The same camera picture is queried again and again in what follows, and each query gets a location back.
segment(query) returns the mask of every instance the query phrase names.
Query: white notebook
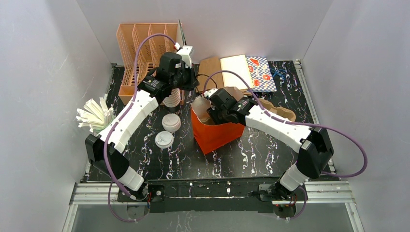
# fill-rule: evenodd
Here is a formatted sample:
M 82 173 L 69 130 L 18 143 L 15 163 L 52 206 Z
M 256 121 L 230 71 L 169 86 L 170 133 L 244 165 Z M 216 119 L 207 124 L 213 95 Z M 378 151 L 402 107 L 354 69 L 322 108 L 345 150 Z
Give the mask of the white notebook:
M 220 67 L 222 70 L 229 70 L 238 74 L 251 88 L 254 88 L 245 55 L 222 58 L 220 59 Z M 235 75 L 224 72 L 222 73 L 222 76 L 223 84 L 226 87 L 236 87 L 239 90 L 248 89 L 246 85 Z

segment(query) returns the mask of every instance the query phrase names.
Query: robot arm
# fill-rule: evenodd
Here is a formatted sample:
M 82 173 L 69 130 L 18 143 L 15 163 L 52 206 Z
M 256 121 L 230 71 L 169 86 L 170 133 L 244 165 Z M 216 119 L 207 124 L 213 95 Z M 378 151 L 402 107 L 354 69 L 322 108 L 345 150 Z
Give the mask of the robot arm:
M 109 176 L 103 157 L 103 145 L 108 139 L 108 158 L 111 169 L 118 181 L 129 188 L 137 200 L 145 198 L 146 183 L 130 167 L 129 161 L 122 153 L 142 121 L 171 94 L 172 89 L 192 91 L 198 86 L 199 82 L 192 69 L 190 58 L 192 53 L 192 46 L 183 46 L 177 53 L 165 53 L 160 59 L 160 65 L 150 71 L 137 86 L 138 92 L 135 100 L 129 101 L 107 128 L 97 136 L 90 134 L 85 141 L 91 165 Z M 115 124 L 117 124 L 115 130 L 108 136 Z
M 269 189 L 267 194 L 271 196 L 288 199 L 309 178 L 318 178 L 334 153 L 326 129 L 276 121 L 266 115 L 254 100 L 243 97 L 236 101 L 224 89 L 209 90 L 204 96 L 211 101 L 212 107 L 208 113 L 217 124 L 233 122 L 256 128 L 281 140 L 298 153 L 297 162 Z

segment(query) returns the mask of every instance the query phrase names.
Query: patterned notebook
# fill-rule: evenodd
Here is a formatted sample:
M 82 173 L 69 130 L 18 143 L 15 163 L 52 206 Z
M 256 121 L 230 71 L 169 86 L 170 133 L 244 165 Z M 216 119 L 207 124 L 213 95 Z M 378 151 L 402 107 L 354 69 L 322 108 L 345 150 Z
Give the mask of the patterned notebook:
M 266 57 L 246 57 L 255 92 L 276 92 Z

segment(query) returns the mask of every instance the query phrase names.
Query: tabletop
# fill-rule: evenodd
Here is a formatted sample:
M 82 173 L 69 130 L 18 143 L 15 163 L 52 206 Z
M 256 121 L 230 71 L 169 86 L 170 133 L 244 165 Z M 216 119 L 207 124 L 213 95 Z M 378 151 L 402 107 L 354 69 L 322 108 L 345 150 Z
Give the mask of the tabletop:
M 296 122 L 313 123 L 312 115 L 296 74 L 293 61 L 270 61 L 272 75 L 275 70 L 287 72 L 283 79 L 274 76 L 277 92 L 263 95 L 274 106 L 284 107 L 296 114 Z M 115 67 L 107 105 L 118 114 L 124 104 L 118 97 L 124 67 Z M 226 177 L 281 176 L 296 160 L 297 153 L 274 137 L 245 127 L 242 137 L 211 153 L 203 154 L 196 143 L 190 121 L 190 103 L 195 92 L 185 92 L 184 105 L 176 112 L 181 118 L 181 128 L 174 132 L 170 148 L 160 149 L 155 136 L 163 131 L 162 118 L 168 114 L 159 106 L 147 117 L 127 143 L 124 156 L 130 166 L 145 179 L 201 179 Z M 110 177 L 91 166 L 87 182 L 108 182 Z

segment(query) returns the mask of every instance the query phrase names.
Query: white plastic lid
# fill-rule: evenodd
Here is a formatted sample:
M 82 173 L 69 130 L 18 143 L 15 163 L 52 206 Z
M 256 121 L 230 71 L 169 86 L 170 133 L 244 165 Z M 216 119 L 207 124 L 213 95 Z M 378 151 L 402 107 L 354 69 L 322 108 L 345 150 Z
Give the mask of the white plastic lid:
M 168 148 L 172 145 L 173 142 L 174 142 L 174 137 L 168 131 L 161 131 L 157 134 L 157 136 L 155 136 L 155 144 L 159 148 L 162 148 L 162 149 Z
M 169 132 L 175 132 L 181 128 L 181 119 L 176 114 L 167 114 L 162 118 L 164 129 Z

